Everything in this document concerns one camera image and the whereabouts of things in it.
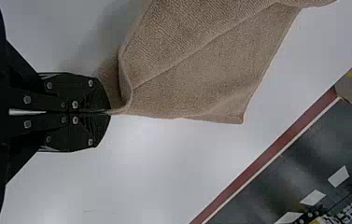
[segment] knit fabric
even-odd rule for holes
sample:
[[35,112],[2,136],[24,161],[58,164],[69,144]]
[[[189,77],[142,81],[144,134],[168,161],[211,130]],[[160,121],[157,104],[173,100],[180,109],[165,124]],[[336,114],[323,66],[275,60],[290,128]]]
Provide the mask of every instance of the knit fabric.
[[301,8],[333,1],[146,0],[118,55],[97,69],[108,113],[242,123]]

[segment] white marking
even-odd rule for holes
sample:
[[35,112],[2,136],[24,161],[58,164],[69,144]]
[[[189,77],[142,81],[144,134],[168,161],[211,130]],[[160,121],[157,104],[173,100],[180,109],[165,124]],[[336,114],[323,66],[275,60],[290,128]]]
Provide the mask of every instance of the white marking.
[[203,224],[207,223],[213,216],[215,216],[216,213],[225,206],[225,204],[230,202],[231,199],[233,199],[240,191],[242,191],[243,188],[245,188],[255,177],[257,177],[264,169],[266,169],[266,167],[268,167],[275,159],[277,159],[277,157],[279,157],[287,148],[289,148],[289,146],[291,146],[299,137],[301,137],[301,135],[303,135],[314,123],[316,123],[316,121],[318,119],[320,119],[327,111],[329,111],[331,109],[331,107],[333,107],[336,103],[338,103],[339,100],[341,100],[341,98],[336,97],[332,101],[332,103],[330,103],[325,109],[323,109],[323,111],[321,111],[321,113],[319,113],[317,117],[315,117],[308,125],[306,125],[306,127],[304,127],[304,129],[302,129],[302,131],[300,133],[298,133],[288,144],[286,144],[286,146],[283,147],[283,149],[281,149],[275,156],[272,157],[271,160],[269,160],[264,166],[262,166],[262,168],[260,168],[257,173],[255,173],[253,176],[251,176],[251,178],[249,178],[248,181],[242,187],[240,187],[240,189],[238,189],[231,197],[229,197],[229,199],[227,199],[222,205],[220,205],[216,209],[216,211],[214,211],[203,222]]
[[303,200],[301,200],[300,203],[306,204],[309,206],[314,206],[316,205],[321,199],[325,197],[325,194],[321,193],[318,190],[313,190],[309,195],[307,195]]
[[291,223],[298,219],[298,217],[301,217],[303,213],[293,213],[293,212],[287,212],[284,216],[282,216],[280,219],[278,219],[275,224],[283,224],[283,223]]
[[328,181],[336,188],[348,178],[349,178],[349,174],[348,174],[347,168],[346,166],[343,166],[341,169],[335,172],[335,174],[330,176],[330,178],[328,178]]
[[30,111],[30,110],[20,110],[20,109],[9,109],[10,116],[23,116],[23,115],[39,115],[45,114],[46,111]]

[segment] floor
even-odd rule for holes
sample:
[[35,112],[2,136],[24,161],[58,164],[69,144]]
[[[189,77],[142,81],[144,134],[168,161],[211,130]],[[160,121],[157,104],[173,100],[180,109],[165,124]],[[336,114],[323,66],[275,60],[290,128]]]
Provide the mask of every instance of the floor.
[[[335,187],[329,178],[341,168],[349,178]],[[315,190],[326,196],[301,203]],[[312,207],[336,215],[351,202],[352,105],[340,100],[208,223],[276,223],[287,212]]]
[[[134,0],[0,0],[7,38],[39,72],[92,75],[141,10]],[[37,154],[0,223],[189,223],[352,66],[352,1],[303,10],[243,125],[116,116],[101,145]]]

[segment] bolt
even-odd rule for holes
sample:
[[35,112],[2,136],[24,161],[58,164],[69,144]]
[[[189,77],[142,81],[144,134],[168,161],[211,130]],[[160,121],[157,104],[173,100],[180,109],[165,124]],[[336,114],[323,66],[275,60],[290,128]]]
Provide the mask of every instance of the bolt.
[[77,107],[78,107],[77,101],[73,101],[73,108],[74,108],[74,109],[77,109]]
[[65,124],[67,122],[67,117],[62,117],[62,123]]
[[30,96],[24,96],[23,101],[25,104],[29,105],[31,103],[31,97]]
[[32,126],[32,123],[29,119],[24,122],[25,129],[29,129],[29,128],[31,128],[31,126]]
[[51,90],[53,88],[53,84],[51,82],[47,83],[47,89]]
[[46,141],[47,141],[47,143],[50,143],[50,142],[51,142],[51,137],[50,137],[50,136],[47,136]]
[[79,122],[79,118],[73,117],[73,124],[77,124]]

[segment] red stripe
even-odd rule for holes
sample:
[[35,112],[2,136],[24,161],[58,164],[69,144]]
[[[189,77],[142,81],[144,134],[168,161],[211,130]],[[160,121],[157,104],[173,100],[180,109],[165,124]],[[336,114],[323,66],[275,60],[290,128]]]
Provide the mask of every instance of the red stripe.
[[300,133],[314,118],[316,118],[337,97],[335,88],[325,92],[312,106],[309,107],[268,149],[249,165],[233,182],[223,190],[219,196],[209,204],[190,224],[203,223],[222,204],[224,204],[237,190],[239,190],[255,173],[281,151],[298,133]]

